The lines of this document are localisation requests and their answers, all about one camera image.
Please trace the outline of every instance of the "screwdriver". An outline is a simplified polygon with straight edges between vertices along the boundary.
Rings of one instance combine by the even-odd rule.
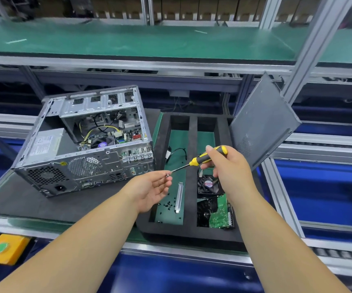
[[[219,153],[221,153],[225,157],[227,156],[227,149],[225,146],[217,146],[214,148],[214,150],[217,150]],[[171,173],[176,172],[176,171],[183,169],[185,167],[188,167],[188,166],[199,166],[202,163],[209,162],[210,160],[211,160],[210,156],[208,156],[208,154],[205,152],[205,153],[199,155],[198,157],[194,157],[192,159],[192,161],[190,161],[189,164],[186,164],[185,166],[179,167],[178,169],[174,169],[173,171],[171,171]]]

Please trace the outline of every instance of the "right hand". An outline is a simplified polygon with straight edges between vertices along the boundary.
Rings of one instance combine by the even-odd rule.
[[[213,176],[218,177],[227,199],[233,205],[237,205],[242,195],[257,191],[253,181],[251,168],[245,157],[236,149],[227,148],[227,157],[214,150],[211,146],[206,146],[206,152],[211,161],[201,164],[201,169],[214,167]]]

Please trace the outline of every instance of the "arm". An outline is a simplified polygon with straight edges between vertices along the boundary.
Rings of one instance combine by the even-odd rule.
[[[206,147],[242,238],[267,293],[350,292],[257,191],[246,159],[227,146],[227,158]]]
[[[0,292],[96,292],[139,212],[168,192],[169,171],[131,179],[56,240],[0,282]]]

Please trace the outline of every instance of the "forearm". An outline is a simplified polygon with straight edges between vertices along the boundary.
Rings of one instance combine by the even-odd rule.
[[[96,292],[137,215],[124,193],[114,195],[3,280],[0,292]]]
[[[265,292],[349,292],[257,190],[234,208]]]

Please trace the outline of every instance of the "left hand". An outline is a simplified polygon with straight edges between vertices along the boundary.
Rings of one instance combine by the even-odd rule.
[[[170,171],[154,171],[132,178],[121,190],[129,197],[138,212],[147,212],[163,199],[172,185]]]

